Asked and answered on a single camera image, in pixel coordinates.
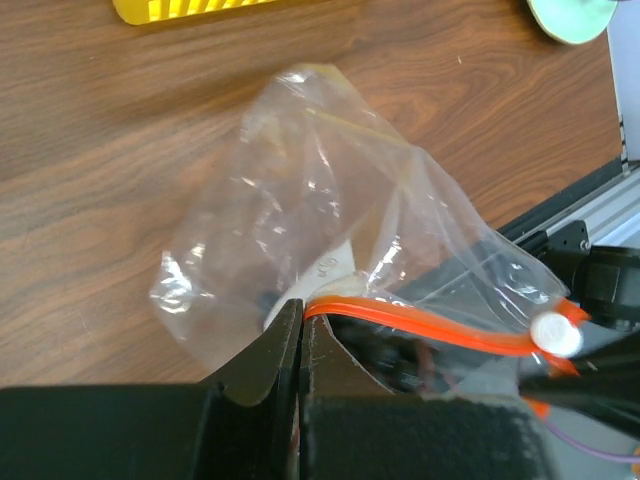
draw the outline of black bracket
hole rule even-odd
[[[640,322],[640,250],[591,246],[584,222],[575,221],[538,242],[534,253],[564,282],[592,321],[630,332]]]

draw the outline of wood grain surface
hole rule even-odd
[[[606,36],[521,0],[282,1],[125,25],[0,4],[0,384],[192,381],[154,318],[160,253],[269,75],[334,62],[498,227],[620,153]]]

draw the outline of orange zipper seal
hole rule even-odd
[[[556,311],[576,326],[589,318],[583,310],[566,299],[558,303]],[[307,305],[304,318],[306,320],[317,315],[330,314],[360,318],[410,334],[495,355],[524,357],[543,353],[533,343],[528,332],[485,332],[415,307],[399,306],[365,297],[327,295],[315,298]]]

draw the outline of mint green disc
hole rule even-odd
[[[551,37],[578,45],[593,40],[609,24],[615,0],[527,0],[538,24]]]

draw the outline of yellow object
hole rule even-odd
[[[274,0],[113,0],[118,15],[132,25],[216,12]]]

